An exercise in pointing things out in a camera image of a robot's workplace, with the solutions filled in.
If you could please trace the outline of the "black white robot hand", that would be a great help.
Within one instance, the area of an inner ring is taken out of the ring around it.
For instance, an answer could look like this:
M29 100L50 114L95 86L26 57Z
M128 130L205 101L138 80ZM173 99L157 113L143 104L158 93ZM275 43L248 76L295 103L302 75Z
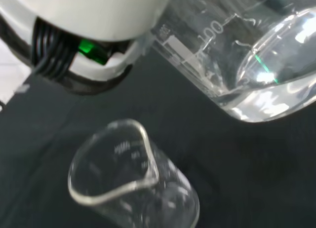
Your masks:
M119 85L172 0L0 0L0 39L32 75L76 95Z

